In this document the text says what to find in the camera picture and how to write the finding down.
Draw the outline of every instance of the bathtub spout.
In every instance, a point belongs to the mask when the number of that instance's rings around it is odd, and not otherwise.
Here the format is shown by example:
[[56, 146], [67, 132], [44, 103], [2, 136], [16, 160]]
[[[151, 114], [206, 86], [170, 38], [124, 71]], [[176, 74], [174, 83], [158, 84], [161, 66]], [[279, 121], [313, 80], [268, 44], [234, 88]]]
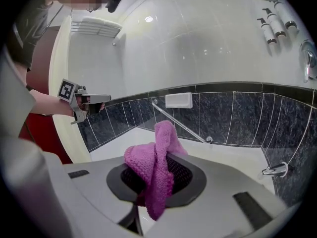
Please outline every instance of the bathtub spout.
[[278, 164], [273, 167], [267, 167], [267, 169], [262, 170], [262, 175], [264, 176], [274, 176], [274, 177], [284, 177], [288, 172], [288, 165], [285, 162]]

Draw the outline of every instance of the bathtub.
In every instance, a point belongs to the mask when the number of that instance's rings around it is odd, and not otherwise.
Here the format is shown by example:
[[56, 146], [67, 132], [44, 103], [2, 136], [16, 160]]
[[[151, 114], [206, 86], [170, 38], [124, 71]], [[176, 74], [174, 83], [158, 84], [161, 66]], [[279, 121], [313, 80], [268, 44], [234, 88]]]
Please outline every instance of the bathtub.
[[[179, 141], [189, 155], [231, 166], [275, 194], [272, 178], [259, 175], [261, 170], [268, 166], [260, 148], [202, 144], [182, 138]], [[100, 161], [123, 156], [124, 151], [129, 146], [147, 144], [149, 142], [155, 142], [154, 132], [134, 128], [91, 152], [91, 159], [92, 161]], [[145, 207], [139, 207], [139, 216], [141, 227], [145, 234], [155, 224], [155, 221], [149, 217]]]

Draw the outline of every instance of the soap dispenser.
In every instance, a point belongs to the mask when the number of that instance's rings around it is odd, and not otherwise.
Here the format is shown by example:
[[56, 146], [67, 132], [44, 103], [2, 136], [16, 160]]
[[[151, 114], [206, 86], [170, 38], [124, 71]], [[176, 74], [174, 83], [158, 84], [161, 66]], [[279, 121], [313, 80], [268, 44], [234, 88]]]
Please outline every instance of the soap dispenser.
[[287, 30], [290, 27], [297, 28], [297, 24], [294, 21], [292, 14], [289, 12], [285, 4], [283, 4], [282, 2], [276, 1], [274, 2], [274, 8], [277, 11], [277, 14], [281, 18]]
[[273, 29], [275, 36], [286, 36], [283, 25], [280, 23], [279, 18], [276, 16], [276, 14], [272, 13], [269, 8], [264, 8], [263, 10], [265, 10], [267, 13], [267, 19]]
[[263, 18], [258, 18], [257, 20], [259, 20], [261, 22], [261, 29], [263, 31], [263, 34], [264, 34], [264, 37], [266, 39], [267, 44], [277, 43], [270, 25], [267, 24]]

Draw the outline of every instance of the gray shirt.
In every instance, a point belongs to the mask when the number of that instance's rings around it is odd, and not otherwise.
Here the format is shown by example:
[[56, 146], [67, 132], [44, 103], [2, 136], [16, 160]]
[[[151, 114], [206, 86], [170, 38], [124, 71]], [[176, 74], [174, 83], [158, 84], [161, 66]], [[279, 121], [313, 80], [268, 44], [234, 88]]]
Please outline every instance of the gray shirt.
[[28, 71], [32, 66], [36, 44], [47, 25], [50, 7], [45, 4], [45, 0], [30, 0], [9, 32], [6, 45], [11, 58], [26, 66]]

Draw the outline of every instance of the knitted cloth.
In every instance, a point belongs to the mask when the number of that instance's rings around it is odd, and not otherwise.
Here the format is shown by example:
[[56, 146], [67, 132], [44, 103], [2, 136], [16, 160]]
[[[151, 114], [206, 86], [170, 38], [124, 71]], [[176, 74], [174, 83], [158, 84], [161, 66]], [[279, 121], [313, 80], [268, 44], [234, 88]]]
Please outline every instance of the knitted cloth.
[[124, 153], [125, 163], [143, 179], [146, 189], [139, 197], [149, 216], [157, 220], [165, 210], [165, 202], [172, 195], [174, 176], [168, 171], [168, 152], [187, 154], [177, 138], [176, 129], [169, 121], [155, 125], [155, 143], [130, 146]]

